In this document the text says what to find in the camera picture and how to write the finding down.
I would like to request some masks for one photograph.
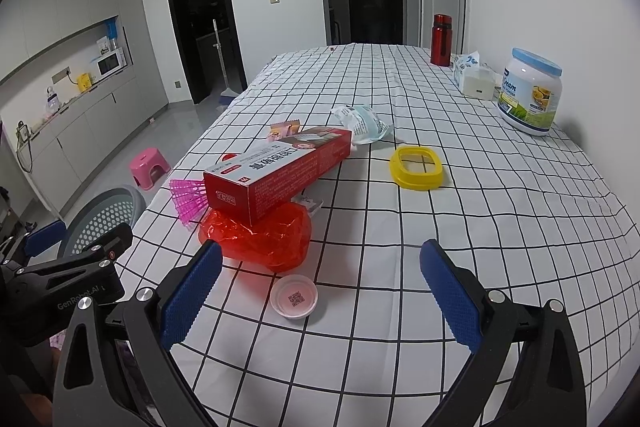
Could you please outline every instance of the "blue lid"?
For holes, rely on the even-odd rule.
[[[536,68],[538,71],[550,74],[551,76],[560,76],[562,74],[562,68],[560,66],[535,53],[514,48],[511,51],[511,55],[513,55],[513,58],[517,58],[532,68]]]

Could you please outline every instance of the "qr code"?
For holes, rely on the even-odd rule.
[[[305,298],[300,295],[300,292],[295,292],[293,295],[289,295],[289,301],[295,308],[298,304],[302,304],[305,301]]]

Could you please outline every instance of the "broom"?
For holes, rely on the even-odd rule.
[[[216,33],[216,43],[213,45],[218,50],[218,57],[220,57],[220,67],[222,68],[222,76],[225,79],[226,89],[220,93],[220,99],[218,103],[220,105],[229,105],[233,102],[236,96],[239,96],[233,89],[229,87],[229,79],[226,76],[225,59],[222,57],[222,46],[220,45],[220,38],[218,37],[218,24],[213,19],[213,31]]]

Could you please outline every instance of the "table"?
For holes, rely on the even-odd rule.
[[[640,235],[625,206],[563,132],[531,137],[495,102],[463,97],[429,51],[350,44],[284,54],[268,65],[177,165],[201,179],[223,153],[244,152],[267,123],[337,123],[365,103],[394,131],[359,147],[306,193],[324,201],[305,262],[319,304],[288,321],[268,304],[276,277],[225,259],[187,339],[171,353],[219,425],[422,425],[468,357],[418,267],[437,238],[453,262],[515,302],[564,302],[580,349],[587,403],[604,390],[639,329]],[[431,147],[446,170],[428,193],[400,189],[388,159]],[[118,260],[127,298],[154,287],[199,248],[163,187]],[[518,360],[512,346],[481,422],[494,418]]]

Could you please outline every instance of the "microwave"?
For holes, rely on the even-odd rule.
[[[100,82],[110,74],[117,73],[124,68],[127,65],[127,59],[124,57],[122,48],[117,48],[112,52],[94,58],[91,65],[94,70],[95,82]]]

